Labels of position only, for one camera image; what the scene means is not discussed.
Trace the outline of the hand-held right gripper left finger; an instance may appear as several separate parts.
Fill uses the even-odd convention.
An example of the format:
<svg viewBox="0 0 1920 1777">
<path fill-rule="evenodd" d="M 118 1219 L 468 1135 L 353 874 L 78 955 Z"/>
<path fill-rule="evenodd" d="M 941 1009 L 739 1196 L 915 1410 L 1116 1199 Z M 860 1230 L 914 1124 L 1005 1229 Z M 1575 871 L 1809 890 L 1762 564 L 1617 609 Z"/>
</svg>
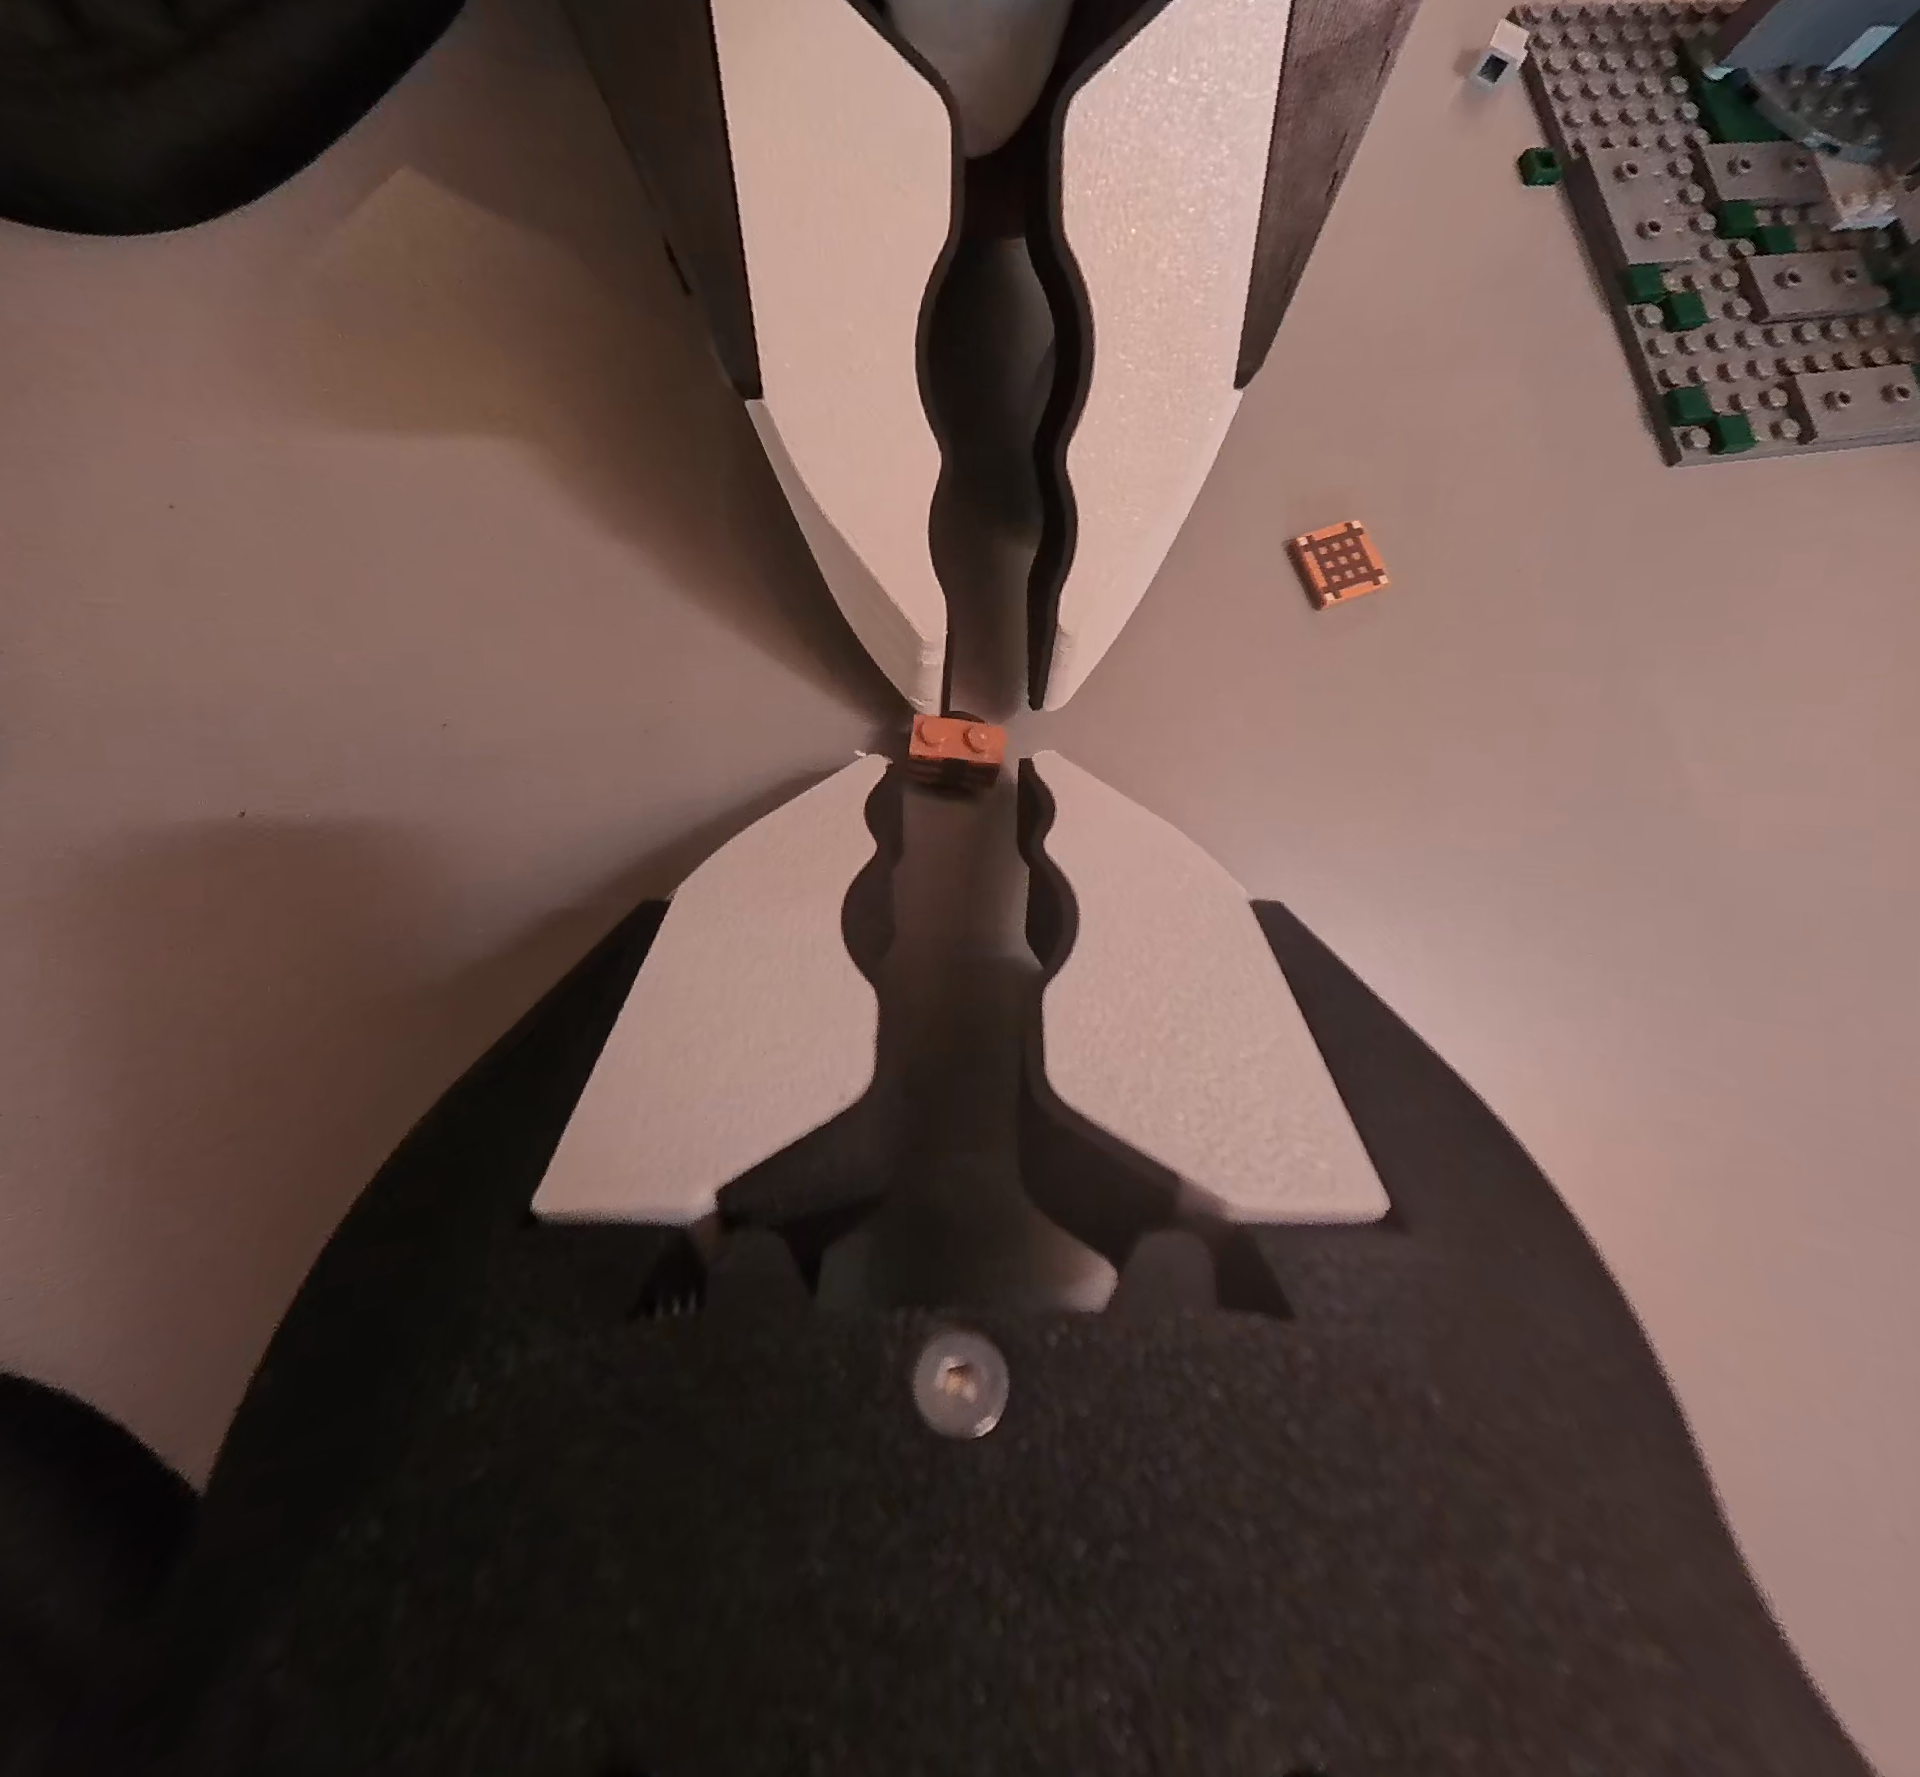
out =
<svg viewBox="0 0 1920 1777">
<path fill-rule="evenodd" d="M 882 979 L 899 853 L 899 778 L 858 755 L 683 879 L 543 1168 L 535 1222 L 671 1233 L 706 1269 L 748 1234 L 778 1237 L 819 1291 L 897 1173 Z"/>
</svg>

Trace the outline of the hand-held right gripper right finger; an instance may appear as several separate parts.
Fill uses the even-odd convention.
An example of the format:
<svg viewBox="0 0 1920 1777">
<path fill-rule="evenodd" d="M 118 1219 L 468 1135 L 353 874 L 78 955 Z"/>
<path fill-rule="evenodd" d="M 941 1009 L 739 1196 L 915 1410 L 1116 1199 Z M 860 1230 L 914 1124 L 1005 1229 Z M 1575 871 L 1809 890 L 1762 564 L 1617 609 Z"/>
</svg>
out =
<svg viewBox="0 0 1920 1777">
<path fill-rule="evenodd" d="M 1105 1310 L 1283 1310 L 1267 1230 L 1387 1189 L 1241 885 L 1062 755 L 1019 763 L 1019 1186 L 1116 1274 Z"/>
</svg>

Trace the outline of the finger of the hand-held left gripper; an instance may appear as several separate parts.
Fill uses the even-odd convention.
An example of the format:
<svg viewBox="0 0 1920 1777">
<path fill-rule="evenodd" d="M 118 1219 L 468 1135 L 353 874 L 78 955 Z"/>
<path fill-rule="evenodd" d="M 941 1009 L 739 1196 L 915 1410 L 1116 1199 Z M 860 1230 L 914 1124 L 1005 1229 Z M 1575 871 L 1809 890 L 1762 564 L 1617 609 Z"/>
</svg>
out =
<svg viewBox="0 0 1920 1777">
<path fill-rule="evenodd" d="M 1292 2 L 1148 0 L 1054 115 L 1035 709 L 1063 709 L 1126 629 L 1235 418 Z"/>
<path fill-rule="evenodd" d="M 708 0 L 757 391 L 745 409 L 842 617 L 935 709 L 944 447 L 923 318 L 956 241 L 940 77 L 860 0 Z"/>
</svg>

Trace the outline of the tan grid printed toy tile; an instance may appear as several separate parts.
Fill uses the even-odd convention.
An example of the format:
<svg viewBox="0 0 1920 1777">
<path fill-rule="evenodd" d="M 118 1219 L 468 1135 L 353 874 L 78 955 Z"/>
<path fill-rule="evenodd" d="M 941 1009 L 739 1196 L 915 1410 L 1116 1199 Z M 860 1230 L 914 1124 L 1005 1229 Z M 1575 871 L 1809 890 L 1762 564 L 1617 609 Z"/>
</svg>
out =
<svg viewBox="0 0 1920 1777">
<path fill-rule="evenodd" d="M 1315 610 L 1330 610 L 1389 583 L 1377 547 L 1358 518 L 1302 532 L 1287 541 L 1287 559 Z"/>
</svg>

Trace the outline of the grey desk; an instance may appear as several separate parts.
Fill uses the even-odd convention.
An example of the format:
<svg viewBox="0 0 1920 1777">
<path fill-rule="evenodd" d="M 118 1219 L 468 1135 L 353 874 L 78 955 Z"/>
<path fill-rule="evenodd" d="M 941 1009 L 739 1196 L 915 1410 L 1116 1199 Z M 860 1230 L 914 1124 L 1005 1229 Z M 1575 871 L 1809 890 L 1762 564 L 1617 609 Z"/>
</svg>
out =
<svg viewBox="0 0 1920 1777">
<path fill-rule="evenodd" d="M 1915 1774 L 1915 451 L 1666 469 L 1424 0 L 1039 740 L 1521 1137 L 1754 1576 Z M 1315 610 L 1289 539 L 1389 583 Z M 638 896 L 897 700 L 554 0 L 180 236 L 3 228 L 3 1364 L 199 1479 L 326 1233 Z"/>
</svg>

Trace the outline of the black mesh wrist rest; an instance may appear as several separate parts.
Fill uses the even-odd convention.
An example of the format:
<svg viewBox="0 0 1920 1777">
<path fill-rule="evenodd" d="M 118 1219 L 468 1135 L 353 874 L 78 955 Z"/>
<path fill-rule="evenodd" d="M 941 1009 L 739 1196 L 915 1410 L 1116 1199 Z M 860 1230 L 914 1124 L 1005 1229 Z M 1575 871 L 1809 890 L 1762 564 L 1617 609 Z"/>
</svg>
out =
<svg viewBox="0 0 1920 1777">
<path fill-rule="evenodd" d="M 1 216 L 189 228 L 295 176 L 465 0 L 1 0 Z"/>
</svg>

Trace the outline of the grey toy baseplate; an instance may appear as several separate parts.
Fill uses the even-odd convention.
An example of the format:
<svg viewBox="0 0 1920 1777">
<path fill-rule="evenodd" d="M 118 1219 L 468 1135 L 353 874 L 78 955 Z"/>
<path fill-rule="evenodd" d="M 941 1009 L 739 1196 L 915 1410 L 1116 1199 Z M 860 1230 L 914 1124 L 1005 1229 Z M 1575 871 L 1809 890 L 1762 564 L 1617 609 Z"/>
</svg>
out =
<svg viewBox="0 0 1920 1777">
<path fill-rule="evenodd" d="M 1730 2 L 1532 2 L 1520 77 L 1670 466 L 1918 436 L 1915 242 L 1832 228 L 1812 158 L 1691 44 Z"/>
</svg>

